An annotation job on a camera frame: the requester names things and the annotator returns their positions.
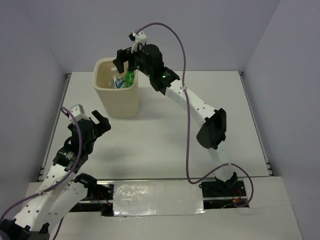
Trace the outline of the green plastic bottle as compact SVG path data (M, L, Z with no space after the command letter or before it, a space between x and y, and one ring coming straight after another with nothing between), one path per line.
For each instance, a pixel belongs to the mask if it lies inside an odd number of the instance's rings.
M129 88L135 81L135 72L128 70L124 76L124 87Z

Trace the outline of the white label clear bottle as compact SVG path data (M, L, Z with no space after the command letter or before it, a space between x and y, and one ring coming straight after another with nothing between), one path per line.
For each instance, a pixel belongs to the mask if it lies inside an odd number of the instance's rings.
M108 83L108 85L112 89L122 89L126 88L126 81L125 79L120 75L117 68L114 66L111 69L111 79Z

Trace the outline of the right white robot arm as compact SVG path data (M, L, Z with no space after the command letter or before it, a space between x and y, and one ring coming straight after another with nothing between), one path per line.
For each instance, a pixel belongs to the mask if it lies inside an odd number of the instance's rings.
M223 108L216 109L205 103L182 82L180 77L165 66L160 49L154 44L146 44L141 49L130 47L119 49L114 65L120 73L138 70L149 78L150 85L157 92L175 101L187 112L187 132L191 131L191 119L194 119L199 131L196 140L215 162L215 170L211 171L218 180L217 190L223 196L230 195L234 189L235 177L232 166L224 155L224 143L227 131L227 113Z

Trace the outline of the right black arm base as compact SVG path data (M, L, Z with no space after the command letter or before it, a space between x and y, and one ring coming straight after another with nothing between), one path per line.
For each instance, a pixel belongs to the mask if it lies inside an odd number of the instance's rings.
M202 190L204 198L233 198L235 200L246 197L244 182L238 179L236 172L233 172L230 179L222 181L215 177L215 181L203 181L198 187Z

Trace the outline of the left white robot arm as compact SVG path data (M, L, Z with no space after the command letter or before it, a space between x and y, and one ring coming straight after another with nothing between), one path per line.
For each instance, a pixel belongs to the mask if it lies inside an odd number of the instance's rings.
M70 124L68 137L52 161L52 166L37 192L13 204L25 203L12 219L0 218L0 236L4 240L50 240L52 231L58 231L65 215L81 200L106 200L113 194L112 187L98 184L93 176L79 173L93 152L96 140L111 130L108 118L97 110L86 116L79 105L61 109Z

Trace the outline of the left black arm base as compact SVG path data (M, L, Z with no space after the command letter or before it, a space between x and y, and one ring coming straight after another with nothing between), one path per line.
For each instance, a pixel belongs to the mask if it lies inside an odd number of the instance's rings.
M114 184L98 184L98 180L91 175L81 173L75 180L84 185L87 193L70 212L98 212L103 217L112 217Z

